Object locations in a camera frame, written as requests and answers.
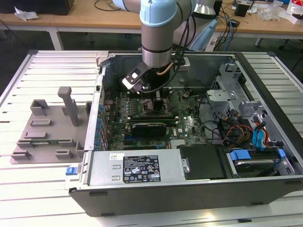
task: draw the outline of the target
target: motherboard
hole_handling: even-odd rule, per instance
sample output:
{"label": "motherboard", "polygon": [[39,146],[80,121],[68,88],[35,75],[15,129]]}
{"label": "motherboard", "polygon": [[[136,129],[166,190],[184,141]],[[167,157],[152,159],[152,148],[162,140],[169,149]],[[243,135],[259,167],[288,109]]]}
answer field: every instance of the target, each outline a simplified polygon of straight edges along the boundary
{"label": "motherboard", "polygon": [[170,90],[165,98],[104,93],[100,100],[95,150],[177,148],[206,143],[198,121],[201,95]]}

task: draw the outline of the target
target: power supply label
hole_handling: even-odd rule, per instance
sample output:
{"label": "power supply label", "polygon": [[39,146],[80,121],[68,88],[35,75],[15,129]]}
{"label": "power supply label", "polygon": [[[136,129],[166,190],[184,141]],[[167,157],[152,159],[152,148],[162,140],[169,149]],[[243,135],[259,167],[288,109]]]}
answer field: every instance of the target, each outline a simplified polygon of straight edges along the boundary
{"label": "power supply label", "polygon": [[123,157],[124,183],[160,182],[158,155]]}

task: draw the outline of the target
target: green circuit board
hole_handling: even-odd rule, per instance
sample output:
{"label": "green circuit board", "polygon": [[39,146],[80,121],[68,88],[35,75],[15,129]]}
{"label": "green circuit board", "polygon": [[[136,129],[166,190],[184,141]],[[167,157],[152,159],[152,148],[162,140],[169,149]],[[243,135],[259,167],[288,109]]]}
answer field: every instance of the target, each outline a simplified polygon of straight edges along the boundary
{"label": "green circuit board", "polygon": [[[118,93],[115,99],[104,101],[108,136],[108,150],[167,149],[178,144],[206,143],[207,138],[197,119],[197,98],[183,98],[184,91],[174,91],[154,110],[155,100],[130,98]],[[166,133],[161,137],[134,137],[132,125],[164,123]]]}

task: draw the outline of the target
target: aluminum extrusion table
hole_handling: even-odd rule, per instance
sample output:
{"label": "aluminum extrusion table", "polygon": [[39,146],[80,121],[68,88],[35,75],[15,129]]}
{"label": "aluminum extrusion table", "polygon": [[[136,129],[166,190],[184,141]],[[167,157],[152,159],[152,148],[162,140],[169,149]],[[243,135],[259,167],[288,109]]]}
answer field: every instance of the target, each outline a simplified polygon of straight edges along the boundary
{"label": "aluminum extrusion table", "polygon": [[[9,160],[31,114],[33,99],[62,105],[58,87],[71,86],[78,105],[92,100],[97,51],[29,54],[0,98],[0,225],[73,227],[297,226],[303,225],[303,191],[269,205],[92,218],[64,189],[70,164],[12,165]],[[277,57],[244,53],[296,129],[303,135],[302,84]],[[245,218],[252,222],[239,223]]]}

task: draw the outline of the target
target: screw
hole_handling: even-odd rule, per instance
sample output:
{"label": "screw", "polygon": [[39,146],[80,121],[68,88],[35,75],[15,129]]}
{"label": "screw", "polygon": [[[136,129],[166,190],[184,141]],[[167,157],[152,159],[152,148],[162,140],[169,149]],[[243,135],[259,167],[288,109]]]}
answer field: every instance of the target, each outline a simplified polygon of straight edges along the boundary
{"label": "screw", "polygon": [[184,171],[184,173],[188,174],[188,173],[189,173],[189,168],[188,168],[188,166],[184,166],[184,167],[183,167],[183,171]]}

